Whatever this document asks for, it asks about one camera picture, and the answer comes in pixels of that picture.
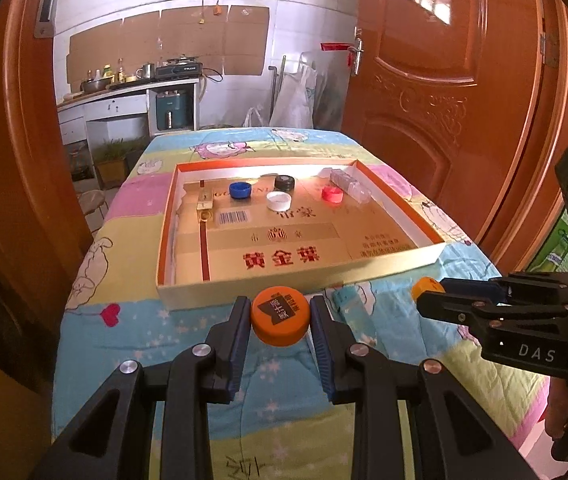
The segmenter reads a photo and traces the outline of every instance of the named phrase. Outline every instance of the barcode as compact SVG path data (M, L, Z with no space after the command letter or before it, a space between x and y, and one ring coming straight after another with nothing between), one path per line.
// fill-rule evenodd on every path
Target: barcode
M238 224L248 221L248 213L246 211L226 211L221 212L217 216L219 225Z

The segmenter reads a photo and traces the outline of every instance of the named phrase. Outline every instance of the clear plastic container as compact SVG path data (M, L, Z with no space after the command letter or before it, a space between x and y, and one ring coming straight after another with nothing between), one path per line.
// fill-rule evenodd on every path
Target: clear plastic container
M370 191L344 170L331 170L331 182L360 205L370 200Z

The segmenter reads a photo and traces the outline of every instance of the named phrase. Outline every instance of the wooden door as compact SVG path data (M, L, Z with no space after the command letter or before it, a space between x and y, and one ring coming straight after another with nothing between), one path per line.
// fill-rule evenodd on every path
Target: wooden door
M541 0L360 0L358 27L342 130L481 238L532 121Z
M62 146L52 37L35 30L45 1L0 2L0 282L56 335L92 237Z

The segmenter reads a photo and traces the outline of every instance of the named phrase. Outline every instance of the white bottle cap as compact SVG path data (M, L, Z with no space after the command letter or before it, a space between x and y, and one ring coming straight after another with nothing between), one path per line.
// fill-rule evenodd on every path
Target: white bottle cap
M266 195L266 205L271 211L288 211L293 199L283 191L271 191Z

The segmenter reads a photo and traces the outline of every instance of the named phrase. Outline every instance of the cartoon sheep print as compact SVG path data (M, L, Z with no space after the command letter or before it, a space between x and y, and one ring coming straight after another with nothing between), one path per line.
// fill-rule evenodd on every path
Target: cartoon sheep print
M206 142L193 149L204 160L209 158L228 158L246 152L254 152L246 142Z

